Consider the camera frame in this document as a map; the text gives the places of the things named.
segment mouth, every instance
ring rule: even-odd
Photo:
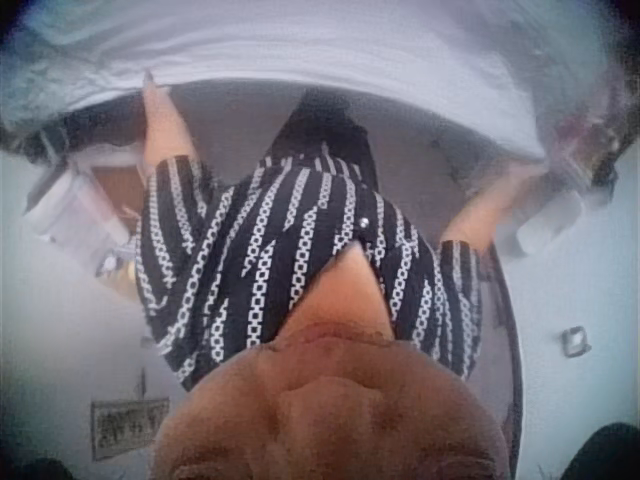
[[[346,323],[326,322],[309,325],[292,332],[286,337],[276,337],[269,344],[269,348],[280,352],[294,346],[308,345],[319,340],[331,338],[378,347],[388,347],[395,343],[394,340],[385,338],[380,332],[368,332],[356,325]]]

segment black and white patterned shirt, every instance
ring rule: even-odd
[[[477,258],[466,243],[434,251],[357,165],[326,152],[266,157],[224,189],[198,161],[163,161],[148,180],[136,271],[152,335],[182,385],[273,340],[314,276],[353,241],[396,338],[466,378],[480,340]]]

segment man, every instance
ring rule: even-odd
[[[507,478],[461,379],[480,339],[477,252],[535,169],[512,167],[432,249],[377,193],[366,131],[308,92],[253,174],[222,187],[147,78],[137,280],[189,399],[153,475]]]

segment sleeve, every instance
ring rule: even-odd
[[[480,350],[481,299],[478,255],[468,243],[448,240],[440,244],[438,263],[447,303],[447,338],[442,349],[449,368],[463,379],[473,370]]]
[[[212,190],[206,167],[185,156],[162,161],[149,176],[136,239],[136,279],[147,318],[165,305],[189,264]]]

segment framed picture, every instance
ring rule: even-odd
[[[169,399],[91,403],[93,460],[151,444],[169,413]]]

